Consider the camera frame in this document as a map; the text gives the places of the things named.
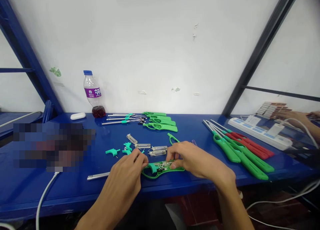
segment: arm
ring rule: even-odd
[[[190,142],[174,143],[168,148],[167,161],[175,160],[171,168],[184,167],[193,175],[215,184],[225,230],[254,230],[252,222],[239,197],[236,176],[223,162]]]
[[[314,125],[309,119],[307,118],[305,113],[302,112],[279,112],[278,118],[281,118],[282,120],[287,118],[294,118],[302,122],[307,129],[309,130],[310,134],[313,136],[314,140],[316,140],[317,143],[320,143],[320,128],[318,128],[316,125]],[[305,128],[297,121],[295,120],[288,120],[290,124],[293,126],[300,128],[302,131],[306,132]]]
[[[140,174],[147,165],[147,156],[138,149],[113,165],[98,199],[80,219],[75,230],[114,229],[139,193]]]

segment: power cord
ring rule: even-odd
[[[36,230],[39,230],[39,215],[40,215],[40,207],[42,204],[42,200],[44,198],[44,196],[46,195],[46,192],[48,190],[48,188],[50,187],[51,183],[53,182],[53,180],[56,178],[56,176],[59,174],[60,172],[55,172],[52,179],[50,180],[50,182],[48,183],[47,187],[44,189],[43,194],[40,198],[39,204],[38,204],[38,208],[37,208],[37,214],[36,214]]]
[[[11,226],[11,225],[8,224],[8,223],[0,223],[0,227],[7,228],[7,229],[9,229],[9,230],[16,230],[13,226]]]
[[[284,121],[282,121],[279,125],[282,126],[283,124],[285,124],[288,120],[296,120],[297,122],[299,122],[303,127],[304,129],[306,130],[306,133],[308,134],[308,136],[311,138],[312,142],[313,142],[313,145],[319,149],[319,146],[317,144],[317,142],[314,140],[313,136],[311,135],[309,129],[302,123],[300,122],[299,120],[295,119],[295,118],[287,118],[285,119]]]
[[[18,118],[16,118],[16,119],[13,119],[13,120],[11,120],[11,121],[9,121],[9,122],[6,122],[6,123],[4,123],[4,124],[1,124],[0,127],[3,127],[3,126],[5,126],[5,125],[7,125],[7,124],[9,124],[9,123],[12,123],[12,122],[17,121],[17,120],[19,120],[19,119],[21,119],[21,118],[30,116],[30,115],[32,115],[32,114],[34,114],[34,113],[37,113],[37,112],[28,113],[28,114],[26,114],[26,115],[23,115],[23,116],[21,116],[21,117],[18,117]]]
[[[48,190],[48,188],[50,187],[51,183],[53,182],[53,180],[56,178],[56,176],[59,174],[60,172],[55,172],[53,177],[51,178],[50,182],[48,183],[48,185],[46,186],[46,188],[43,191],[43,194],[40,198],[38,207],[37,207],[37,213],[36,213],[36,230],[39,230],[39,215],[40,215],[40,207],[43,201],[44,196],[46,195],[46,192]],[[0,227],[5,227],[9,230],[16,230],[13,226],[11,226],[10,224],[7,223],[0,223]]]
[[[308,184],[308,185],[304,188],[304,190],[308,189],[308,187],[310,188],[310,185],[311,185],[312,183]],[[310,188],[309,190],[306,190],[305,192],[303,192],[303,190],[302,190],[302,192],[301,192],[300,194],[298,194],[298,195],[296,195],[296,196],[294,196],[294,197],[292,197],[292,198],[288,198],[288,199],[286,199],[286,200],[277,201],[277,202],[271,202],[271,201],[259,201],[259,202],[255,202],[255,203],[251,204],[249,207],[247,207],[246,210],[248,211],[249,208],[251,208],[252,206],[254,206],[254,205],[258,204],[258,203],[283,203],[283,202],[290,201],[290,200],[292,200],[292,199],[301,197],[301,196],[303,196],[303,195],[305,195],[305,194],[308,194],[308,193],[312,192],[312,191],[315,190],[319,185],[320,185],[320,179],[317,180],[317,184],[314,185],[312,188]],[[253,217],[251,217],[251,216],[249,216],[249,217],[250,217],[251,219],[253,219],[253,220],[255,220],[255,221],[259,222],[259,223],[262,223],[262,224],[264,224],[264,225],[266,225],[266,226],[269,226],[269,227],[281,228],[281,229],[288,229],[288,230],[296,230],[296,229],[293,229],[293,228],[273,226],[273,225],[270,225],[270,224],[261,222],[261,221],[255,219],[255,218],[253,218]]]

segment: blue bottle cap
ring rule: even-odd
[[[89,70],[84,70],[83,73],[84,75],[92,75],[92,71]]]

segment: white cable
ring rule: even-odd
[[[286,123],[288,120],[296,120],[297,122],[299,122],[303,127],[304,129],[306,130],[308,136],[311,138],[312,142],[313,142],[313,145],[319,149],[319,146],[317,144],[317,142],[314,140],[313,136],[311,135],[311,133],[309,132],[309,129],[307,129],[307,127],[302,123],[300,122],[299,120],[295,119],[295,118],[287,118],[285,119],[284,121],[282,121],[279,125],[282,126],[284,123]]]
[[[52,179],[50,180],[50,182],[48,183],[47,187],[44,189],[43,194],[40,198],[39,204],[38,204],[38,208],[37,208],[37,214],[36,214],[36,230],[39,230],[39,214],[40,214],[40,207],[41,207],[41,203],[42,200],[44,198],[44,195],[46,194],[48,188],[50,187],[52,181],[55,179],[55,177],[59,174],[60,172],[55,172]]]
[[[292,197],[292,198],[288,198],[288,199],[285,199],[285,200],[282,200],[282,201],[277,201],[277,202],[271,202],[271,201],[259,201],[259,202],[255,202],[255,203],[251,204],[249,207],[247,207],[246,210],[248,211],[249,208],[251,208],[253,205],[256,205],[256,204],[258,204],[258,203],[283,203],[283,202],[290,201],[290,200],[292,200],[292,199],[301,197],[301,196],[303,196],[303,195],[305,195],[305,194],[308,194],[308,193],[312,192],[312,191],[315,190],[319,185],[320,185],[320,179],[318,180],[318,183],[317,183],[316,185],[314,185],[312,188],[310,188],[309,190],[307,190],[307,191],[305,191],[305,192],[303,192],[303,193],[298,194],[297,196],[294,196],[294,197]],[[288,230],[295,230],[295,229],[292,229],[292,228],[285,228],[285,227],[273,226],[273,225],[270,225],[270,224],[266,224],[266,223],[264,223],[264,222],[261,222],[261,221],[255,219],[255,218],[253,218],[253,217],[251,217],[251,216],[249,216],[249,217],[250,217],[251,219],[253,219],[253,220],[255,220],[255,221],[259,222],[259,223],[262,223],[262,224],[264,224],[264,225],[266,225],[266,226],[269,226],[269,227],[282,228],[282,229],[288,229]]]
[[[23,116],[21,116],[21,117],[18,117],[18,118],[16,118],[16,119],[13,119],[13,120],[11,120],[11,121],[9,121],[9,122],[6,122],[6,123],[4,123],[4,124],[1,124],[0,127],[3,127],[3,126],[5,126],[5,125],[7,125],[7,124],[9,124],[9,123],[12,123],[12,122],[17,121],[17,120],[19,120],[19,119],[21,119],[21,118],[30,116],[30,115],[32,115],[32,114],[34,114],[34,113],[37,113],[37,112],[28,113],[28,114],[26,114],[26,115],[23,115]]]
[[[13,226],[11,226],[10,224],[7,224],[7,223],[0,223],[0,227],[7,228],[9,230],[16,230]]]
[[[242,121],[244,121],[242,117],[250,117],[250,116],[255,116],[255,115],[256,115],[256,114],[251,114],[251,115],[247,115],[247,116],[241,116],[241,115],[240,115],[240,118],[241,118]]]

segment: purple label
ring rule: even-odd
[[[100,88],[85,88],[87,98],[101,97]]]

